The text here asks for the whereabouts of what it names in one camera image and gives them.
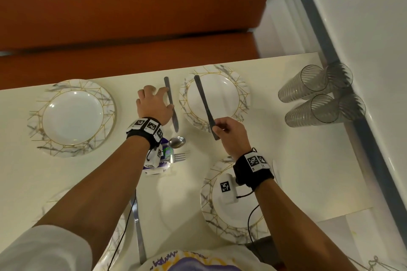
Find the person's right hand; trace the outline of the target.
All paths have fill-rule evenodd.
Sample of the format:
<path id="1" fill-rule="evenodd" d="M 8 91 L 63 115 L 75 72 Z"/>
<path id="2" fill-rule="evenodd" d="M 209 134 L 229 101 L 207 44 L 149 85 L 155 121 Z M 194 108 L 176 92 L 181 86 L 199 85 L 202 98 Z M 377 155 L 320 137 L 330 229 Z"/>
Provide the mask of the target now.
<path id="1" fill-rule="evenodd" d="M 219 137 L 227 154 L 237 161 L 242 155 L 251 152 L 252 146 L 242 123 L 230 118 L 229 130 L 229 133 Z"/>

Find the marble gold-lined plate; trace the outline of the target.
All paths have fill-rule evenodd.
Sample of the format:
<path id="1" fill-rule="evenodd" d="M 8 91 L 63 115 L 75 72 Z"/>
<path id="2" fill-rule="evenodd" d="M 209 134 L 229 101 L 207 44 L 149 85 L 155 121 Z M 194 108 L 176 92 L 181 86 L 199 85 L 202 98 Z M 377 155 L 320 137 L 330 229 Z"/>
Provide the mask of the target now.
<path id="1" fill-rule="evenodd" d="M 200 191 L 201 211 L 215 234 L 234 244 L 246 244 L 270 236 L 269 229 L 252 189 L 243 185 L 237 192 L 243 195 L 237 203 L 221 201 L 219 180 L 222 174 L 235 176 L 231 156 L 217 161 L 203 179 Z"/>
<path id="2" fill-rule="evenodd" d="M 48 201 L 46 201 L 41 207 L 40 213 L 34 219 L 34 222 L 37 222 L 41 217 L 43 217 L 69 190 L 70 188 L 65 189 L 48 199 Z M 108 243 L 108 246 L 104 250 L 103 255 L 99 259 L 98 263 L 95 265 L 93 271 L 110 271 L 123 250 L 126 227 L 127 216 L 125 216 L 125 214 L 122 214 Z"/>
<path id="3" fill-rule="evenodd" d="M 195 76 L 200 77 L 206 101 L 214 119 L 230 117 L 242 123 L 251 106 L 250 88 L 235 70 L 221 64 L 188 70 L 179 90 L 179 103 L 186 120 L 203 132 L 211 132 Z"/>
<path id="4" fill-rule="evenodd" d="M 30 141 L 47 155 L 69 158 L 99 148 L 114 129 L 113 96 L 98 83 L 69 79 L 52 84 L 29 111 Z"/>

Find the black wristband with markers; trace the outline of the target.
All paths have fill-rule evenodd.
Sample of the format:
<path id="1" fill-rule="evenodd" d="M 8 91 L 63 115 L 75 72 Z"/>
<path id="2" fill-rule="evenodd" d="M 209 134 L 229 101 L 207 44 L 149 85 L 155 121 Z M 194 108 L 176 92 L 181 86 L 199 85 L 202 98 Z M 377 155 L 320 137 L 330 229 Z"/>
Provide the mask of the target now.
<path id="1" fill-rule="evenodd" d="M 127 138 L 140 136 L 150 144 L 150 150 L 156 149 L 161 144 L 163 130 L 161 123 L 152 117 L 139 118 L 135 120 L 126 130 Z"/>
<path id="2" fill-rule="evenodd" d="M 274 179 L 271 166 L 264 156 L 257 152 L 256 148 L 241 155 L 234 166 L 236 183 L 239 186 L 246 185 L 255 191 L 256 188 L 268 179 Z"/>

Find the grey wall trim strip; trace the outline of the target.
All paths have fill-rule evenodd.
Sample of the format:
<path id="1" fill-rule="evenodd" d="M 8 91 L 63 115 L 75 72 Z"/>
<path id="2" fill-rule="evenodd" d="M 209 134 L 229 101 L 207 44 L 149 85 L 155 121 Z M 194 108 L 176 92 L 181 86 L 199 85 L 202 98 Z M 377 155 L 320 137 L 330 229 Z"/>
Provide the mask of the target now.
<path id="1" fill-rule="evenodd" d="M 407 0 L 301 0 L 328 63 L 364 102 L 356 126 L 393 217 L 407 219 Z"/>

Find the black left wristband with markers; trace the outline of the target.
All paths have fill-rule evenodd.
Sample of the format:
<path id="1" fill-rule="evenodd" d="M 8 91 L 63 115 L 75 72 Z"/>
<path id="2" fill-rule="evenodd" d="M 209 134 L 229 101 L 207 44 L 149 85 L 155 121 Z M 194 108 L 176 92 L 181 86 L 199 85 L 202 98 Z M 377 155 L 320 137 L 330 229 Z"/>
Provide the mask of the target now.
<path id="1" fill-rule="evenodd" d="M 127 138 L 140 136 L 150 144 L 150 150 L 156 149 L 161 144 L 163 130 L 161 123 L 152 117 L 139 118 L 135 120 L 126 130 Z"/>

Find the person's left forearm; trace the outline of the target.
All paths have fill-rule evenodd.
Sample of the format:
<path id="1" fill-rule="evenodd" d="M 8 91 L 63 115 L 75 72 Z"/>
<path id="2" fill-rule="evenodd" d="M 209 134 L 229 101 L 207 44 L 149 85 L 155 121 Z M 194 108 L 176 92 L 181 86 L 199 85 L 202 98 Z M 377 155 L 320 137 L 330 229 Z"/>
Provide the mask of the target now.
<path id="1" fill-rule="evenodd" d="M 35 226 L 66 229 L 88 242 L 99 259 L 133 197 L 149 142 L 126 139 L 100 166 L 68 191 Z"/>

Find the purple and white cup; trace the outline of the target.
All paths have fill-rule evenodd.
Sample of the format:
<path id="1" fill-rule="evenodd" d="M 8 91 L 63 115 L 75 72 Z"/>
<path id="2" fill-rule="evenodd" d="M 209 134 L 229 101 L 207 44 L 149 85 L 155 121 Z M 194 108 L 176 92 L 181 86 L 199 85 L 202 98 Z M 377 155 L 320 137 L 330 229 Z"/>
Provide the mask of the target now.
<path id="1" fill-rule="evenodd" d="M 162 146 L 163 155 L 160 160 L 160 165 L 156 168 L 151 169 L 144 169 L 142 172 L 147 175 L 158 175 L 164 173 L 166 170 L 170 168 L 169 157 L 171 154 L 174 154 L 173 148 L 168 146 L 168 140 L 162 138 L 160 141 L 160 145 Z"/>

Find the orange leather bench seat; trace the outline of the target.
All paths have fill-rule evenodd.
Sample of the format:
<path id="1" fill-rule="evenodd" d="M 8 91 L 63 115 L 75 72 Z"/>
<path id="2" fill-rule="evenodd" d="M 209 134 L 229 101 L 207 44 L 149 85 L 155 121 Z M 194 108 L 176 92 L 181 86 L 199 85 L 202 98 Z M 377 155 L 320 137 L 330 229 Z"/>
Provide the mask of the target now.
<path id="1" fill-rule="evenodd" d="M 267 0 L 0 0 L 0 90 L 259 57 Z"/>

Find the black right wristband with markers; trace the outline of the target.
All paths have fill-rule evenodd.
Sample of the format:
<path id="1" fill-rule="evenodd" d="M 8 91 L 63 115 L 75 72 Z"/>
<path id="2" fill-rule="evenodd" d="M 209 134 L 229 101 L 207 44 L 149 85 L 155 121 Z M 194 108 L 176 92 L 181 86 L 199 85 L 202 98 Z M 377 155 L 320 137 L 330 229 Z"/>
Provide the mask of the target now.
<path id="1" fill-rule="evenodd" d="M 255 191 L 256 188 L 268 179 L 274 179 L 271 166 L 264 156 L 257 152 L 256 148 L 241 155 L 234 166 L 236 183 L 239 186 L 246 185 Z"/>

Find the white printed shirt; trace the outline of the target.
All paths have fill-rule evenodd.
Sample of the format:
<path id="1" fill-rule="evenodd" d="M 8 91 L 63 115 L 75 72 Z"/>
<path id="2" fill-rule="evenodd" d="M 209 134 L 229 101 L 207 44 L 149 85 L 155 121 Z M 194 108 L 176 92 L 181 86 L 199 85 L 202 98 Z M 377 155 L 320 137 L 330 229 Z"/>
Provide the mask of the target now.
<path id="1" fill-rule="evenodd" d="M 92 251 L 83 238 L 63 228 L 30 228 L 0 253 L 0 271 L 96 271 Z M 167 251 L 136 271 L 277 271 L 245 246 L 215 250 Z"/>

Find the steel spoon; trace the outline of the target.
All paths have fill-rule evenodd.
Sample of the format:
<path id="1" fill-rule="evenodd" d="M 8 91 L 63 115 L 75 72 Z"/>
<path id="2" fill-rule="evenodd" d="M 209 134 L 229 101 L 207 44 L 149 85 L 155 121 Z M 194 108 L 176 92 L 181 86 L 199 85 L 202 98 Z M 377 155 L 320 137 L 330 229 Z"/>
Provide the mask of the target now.
<path id="1" fill-rule="evenodd" d="M 173 149 L 181 148 L 186 143 L 186 139 L 182 136 L 174 136 L 168 141 L 168 146 Z"/>

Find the clear ribbed glass tumbler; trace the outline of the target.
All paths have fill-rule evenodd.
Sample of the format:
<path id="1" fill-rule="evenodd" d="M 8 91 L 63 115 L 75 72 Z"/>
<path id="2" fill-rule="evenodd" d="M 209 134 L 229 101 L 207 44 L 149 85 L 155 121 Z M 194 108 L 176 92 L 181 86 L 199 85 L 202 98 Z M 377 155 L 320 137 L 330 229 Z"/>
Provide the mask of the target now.
<path id="1" fill-rule="evenodd" d="M 319 94 L 291 109 L 285 123 L 291 128 L 334 123 L 339 117 L 338 101 L 327 94 Z"/>
<path id="2" fill-rule="evenodd" d="M 325 69 L 316 65 L 307 65 L 278 91 L 278 98 L 283 103 L 304 99 L 326 89 L 328 75 Z"/>

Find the steel table knife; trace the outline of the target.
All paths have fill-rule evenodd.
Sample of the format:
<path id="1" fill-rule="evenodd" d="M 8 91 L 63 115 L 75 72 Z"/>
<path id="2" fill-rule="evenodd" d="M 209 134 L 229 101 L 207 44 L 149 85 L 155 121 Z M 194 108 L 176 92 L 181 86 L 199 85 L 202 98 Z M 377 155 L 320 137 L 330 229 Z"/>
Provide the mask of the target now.
<path id="1" fill-rule="evenodd" d="M 134 197 L 130 201 L 130 204 L 131 204 L 131 214 L 134 218 L 140 265 L 143 265 L 146 262 L 147 257 L 146 257 L 145 244 L 144 244 L 144 239 L 143 239 L 142 229 L 141 229 L 141 224 L 140 224 L 139 207 L 138 207 L 138 199 L 137 199 L 136 191 L 135 191 Z"/>
<path id="2" fill-rule="evenodd" d="M 212 132 L 212 135 L 213 135 L 215 140 L 220 140 L 220 137 L 217 136 L 217 134 L 212 129 L 215 126 L 215 121 L 213 119 L 213 116 L 212 116 L 212 114 L 210 112 L 210 109 L 209 109 L 209 105 L 208 105 L 207 100 L 206 100 L 205 92 L 204 92 L 204 89 L 203 89 L 203 86 L 202 86 L 202 83 L 201 83 L 201 78 L 200 78 L 200 76 L 198 74 L 196 74 L 194 76 L 194 80 L 195 80 L 197 89 L 199 91 L 199 94 L 201 96 L 201 100 L 203 102 L 206 114 L 207 114 L 208 123 L 209 123 L 209 126 L 210 126 L 210 130 Z"/>
<path id="3" fill-rule="evenodd" d="M 168 95 L 169 103 L 171 105 L 174 105 L 173 104 L 172 93 L 171 93 L 171 88 L 170 88 L 169 77 L 164 77 L 164 83 L 165 83 L 165 87 L 168 88 L 167 95 Z M 179 131 L 179 121 L 178 121 L 177 114 L 176 114 L 176 111 L 175 111 L 174 107 L 173 107 L 172 123 L 173 123 L 175 132 L 178 133 L 178 131 Z"/>

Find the person's right forearm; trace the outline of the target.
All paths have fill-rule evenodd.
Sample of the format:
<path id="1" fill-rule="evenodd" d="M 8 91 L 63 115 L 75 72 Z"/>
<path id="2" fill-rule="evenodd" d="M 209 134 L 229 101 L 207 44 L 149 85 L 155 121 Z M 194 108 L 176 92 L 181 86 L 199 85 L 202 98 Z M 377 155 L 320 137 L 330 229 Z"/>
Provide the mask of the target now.
<path id="1" fill-rule="evenodd" d="M 254 193 L 288 271 L 358 271 L 273 179 L 262 182 Z"/>

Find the person's left hand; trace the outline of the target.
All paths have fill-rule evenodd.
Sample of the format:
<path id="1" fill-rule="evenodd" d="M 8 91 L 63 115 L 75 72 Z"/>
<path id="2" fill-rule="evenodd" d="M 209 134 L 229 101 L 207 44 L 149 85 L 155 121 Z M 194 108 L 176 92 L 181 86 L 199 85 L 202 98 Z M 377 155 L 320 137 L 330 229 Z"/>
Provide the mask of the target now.
<path id="1" fill-rule="evenodd" d="M 139 89 L 136 100 L 138 116 L 140 118 L 152 117 L 157 119 L 161 125 L 166 125 L 172 118 L 167 116 L 167 104 L 164 102 L 167 90 L 166 87 L 156 90 L 152 85 L 146 85 L 143 89 Z"/>

